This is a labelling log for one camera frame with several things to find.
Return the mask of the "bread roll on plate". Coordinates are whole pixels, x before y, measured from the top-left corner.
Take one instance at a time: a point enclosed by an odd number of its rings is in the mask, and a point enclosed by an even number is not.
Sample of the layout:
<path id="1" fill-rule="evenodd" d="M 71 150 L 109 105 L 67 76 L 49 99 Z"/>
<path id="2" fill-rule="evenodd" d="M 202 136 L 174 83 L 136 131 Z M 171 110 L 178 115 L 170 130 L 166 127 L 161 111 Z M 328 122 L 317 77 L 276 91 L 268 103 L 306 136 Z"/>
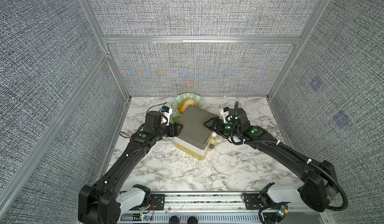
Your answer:
<path id="1" fill-rule="evenodd" d="M 194 99 L 192 98 L 186 99 L 184 102 L 181 103 L 180 107 L 178 108 L 179 113 L 183 114 L 189 106 L 196 106 L 196 105 L 197 103 Z"/>

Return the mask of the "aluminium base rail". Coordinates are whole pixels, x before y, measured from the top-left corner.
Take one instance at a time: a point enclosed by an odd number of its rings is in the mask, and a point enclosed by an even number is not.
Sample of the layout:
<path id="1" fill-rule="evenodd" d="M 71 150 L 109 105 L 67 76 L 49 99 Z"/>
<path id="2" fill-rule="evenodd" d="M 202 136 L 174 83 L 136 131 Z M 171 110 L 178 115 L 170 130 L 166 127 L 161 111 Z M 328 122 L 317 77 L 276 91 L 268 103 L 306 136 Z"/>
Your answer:
<path id="1" fill-rule="evenodd" d="M 266 191 L 277 203 L 289 202 L 283 224 L 335 224 L 331 212 L 310 209 L 293 187 L 272 186 Z M 259 192 L 154 192 L 150 211 L 125 211 L 119 224 L 167 224 L 177 217 L 181 224 L 195 217 L 199 224 L 259 224 Z"/>

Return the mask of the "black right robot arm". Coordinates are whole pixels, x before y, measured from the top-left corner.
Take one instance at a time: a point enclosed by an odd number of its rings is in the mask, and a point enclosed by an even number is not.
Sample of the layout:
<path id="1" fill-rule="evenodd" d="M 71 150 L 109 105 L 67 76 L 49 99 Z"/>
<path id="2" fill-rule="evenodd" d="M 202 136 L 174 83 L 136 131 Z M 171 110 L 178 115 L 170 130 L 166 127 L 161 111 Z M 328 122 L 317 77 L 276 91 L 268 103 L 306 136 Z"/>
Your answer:
<path id="1" fill-rule="evenodd" d="M 251 125 L 246 112 L 238 106 L 226 107 L 224 111 L 226 116 L 223 119 L 213 117 L 204 122 L 204 127 L 234 145 L 248 145 L 259 150 L 288 168 L 303 182 L 297 191 L 312 210 L 341 212 L 348 208 L 347 194 L 338 182 L 332 163 L 305 156 L 262 127 Z"/>

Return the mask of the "green glass plate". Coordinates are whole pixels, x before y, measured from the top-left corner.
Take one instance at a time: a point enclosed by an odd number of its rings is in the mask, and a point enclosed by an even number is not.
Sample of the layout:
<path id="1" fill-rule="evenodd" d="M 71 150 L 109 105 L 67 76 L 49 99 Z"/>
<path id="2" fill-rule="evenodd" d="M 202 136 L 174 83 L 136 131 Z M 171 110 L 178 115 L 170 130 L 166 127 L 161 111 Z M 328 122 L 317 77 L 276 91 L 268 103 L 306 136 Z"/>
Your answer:
<path id="1" fill-rule="evenodd" d="M 182 114 L 188 106 L 202 108 L 204 105 L 203 99 L 197 94 L 184 93 L 174 99 L 172 109 L 174 113 Z"/>

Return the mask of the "three-drawer storage cabinet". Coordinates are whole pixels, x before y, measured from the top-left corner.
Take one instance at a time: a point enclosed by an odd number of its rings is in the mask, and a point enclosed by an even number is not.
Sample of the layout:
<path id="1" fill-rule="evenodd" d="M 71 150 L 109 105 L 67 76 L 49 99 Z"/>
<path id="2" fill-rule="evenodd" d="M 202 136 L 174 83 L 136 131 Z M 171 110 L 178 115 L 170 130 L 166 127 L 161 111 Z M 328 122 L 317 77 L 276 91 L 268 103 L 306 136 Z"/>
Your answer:
<path id="1" fill-rule="evenodd" d="M 198 160 L 204 160 L 213 133 L 204 126 L 204 123 L 214 117 L 217 115 L 195 106 L 188 106 L 177 121 L 183 128 L 181 133 L 174 138 L 175 147 Z"/>

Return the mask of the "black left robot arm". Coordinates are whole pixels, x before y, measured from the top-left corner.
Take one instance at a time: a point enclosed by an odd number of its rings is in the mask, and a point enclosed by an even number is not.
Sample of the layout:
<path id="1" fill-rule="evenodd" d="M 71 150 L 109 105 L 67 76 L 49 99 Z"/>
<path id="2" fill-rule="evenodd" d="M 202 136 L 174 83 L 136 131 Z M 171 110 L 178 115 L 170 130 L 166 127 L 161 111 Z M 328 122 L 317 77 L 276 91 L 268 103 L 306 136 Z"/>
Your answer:
<path id="1" fill-rule="evenodd" d="M 79 192 L 78 220 L 83 224 L 115 224 L 120 214 L 119 192 L 134 167 L 145 157 L 157 141 L 176 137 L 183 126 L 165 123 L 167 117 L 159 111 L 149 111 L 145 122 L 130 137 L 130 142 L 115 164 L 92 186 L 85 185 Z"/>

